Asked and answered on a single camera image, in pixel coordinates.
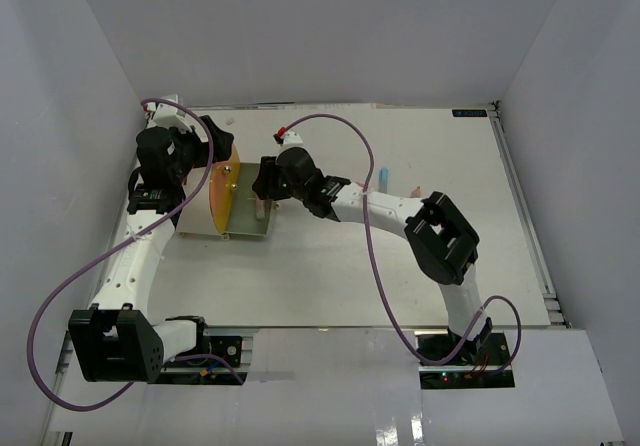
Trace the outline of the yellow bottom drawer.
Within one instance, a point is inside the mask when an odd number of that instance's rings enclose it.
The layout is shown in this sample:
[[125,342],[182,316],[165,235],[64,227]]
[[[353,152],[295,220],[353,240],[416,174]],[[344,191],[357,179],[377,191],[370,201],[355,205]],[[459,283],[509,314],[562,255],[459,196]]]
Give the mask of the yellow bottom drawer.
[[227,233],[232,213],[232,203],[232,200],[227,199],[221,202],[214,202],[211,205],[213,223],[220,236],[224,236]]

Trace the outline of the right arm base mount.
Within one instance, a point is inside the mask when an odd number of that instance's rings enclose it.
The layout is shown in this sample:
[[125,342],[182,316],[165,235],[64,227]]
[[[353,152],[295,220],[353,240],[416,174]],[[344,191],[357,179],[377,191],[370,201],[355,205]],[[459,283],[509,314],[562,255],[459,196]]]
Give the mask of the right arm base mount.
[[512,389],[515,379],[511,366],[498,371],[510,357],[503,333],[492,333],[475,359],[461,355],[442,366],[422,365],[419,380],[422,390]]

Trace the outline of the pink highlighter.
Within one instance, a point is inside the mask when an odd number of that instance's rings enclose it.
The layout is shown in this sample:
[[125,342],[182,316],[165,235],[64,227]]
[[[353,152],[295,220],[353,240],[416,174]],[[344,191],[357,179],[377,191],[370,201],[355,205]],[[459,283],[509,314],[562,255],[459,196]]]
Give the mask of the pink highlighter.
[[255,199],[255,215],[258,220],[266,218],[267,206],[266,201],[259,198]]

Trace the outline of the orange drawer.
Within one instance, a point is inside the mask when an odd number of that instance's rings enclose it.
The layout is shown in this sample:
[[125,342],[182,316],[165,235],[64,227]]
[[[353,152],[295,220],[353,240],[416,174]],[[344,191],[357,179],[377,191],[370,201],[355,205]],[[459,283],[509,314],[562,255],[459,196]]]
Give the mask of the orange drawer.
[[240,168],[239,162],[219,162],[213,165],[210,176],[209,200],[214,216],[222,215],[231,208]]

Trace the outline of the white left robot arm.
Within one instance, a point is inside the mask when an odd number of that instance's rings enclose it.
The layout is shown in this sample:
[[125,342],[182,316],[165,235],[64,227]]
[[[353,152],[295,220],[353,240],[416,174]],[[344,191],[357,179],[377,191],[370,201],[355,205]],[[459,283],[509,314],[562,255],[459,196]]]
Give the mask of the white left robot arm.
[[157,324],[147,318],[150,290],[162,253],[180,218],[188,174],[208,162],[228,160],[232,134],[201,116],[210,141],[193,128],[148,127],[136,137],[138,167],[128,182],[129,245],[117,252],[105,284],[86,310],[75,310],[69,332],[80,369],[89,382],[155,382],[163,365],[182,357],[199,365],[211,353],[205,321],[176,316]]

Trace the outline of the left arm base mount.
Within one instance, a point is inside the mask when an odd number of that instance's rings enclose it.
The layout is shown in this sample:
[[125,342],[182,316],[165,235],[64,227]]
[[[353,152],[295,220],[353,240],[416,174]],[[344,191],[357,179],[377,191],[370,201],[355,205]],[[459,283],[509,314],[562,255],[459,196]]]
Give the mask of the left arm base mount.
[[252,360],[255,333],[250,329],[205,329],[201,345],[166,363],[154,385],[240,386],[220,358],[244,381]]

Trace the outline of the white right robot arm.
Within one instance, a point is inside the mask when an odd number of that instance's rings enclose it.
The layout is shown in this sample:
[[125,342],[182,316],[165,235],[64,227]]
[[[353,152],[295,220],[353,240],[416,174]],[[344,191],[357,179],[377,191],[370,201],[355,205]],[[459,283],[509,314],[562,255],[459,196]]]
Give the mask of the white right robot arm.
[[362,224],[378,293],[397,332],[401,328],[382,286],[371,230],[406,240],[421,272],[440,288],[452,343],[452,351],[440,360],[417,350],[412,351],[414,356],[428,365],[444,365],[455,358],[472,365],[486,355],[492,322],[475,280],[479,236],[447,195],[434,192],[420,199],[367,192],[346,178],[324,175],[302,147],[262,157],[252,189],[261,200],[294,198],[318,218]]

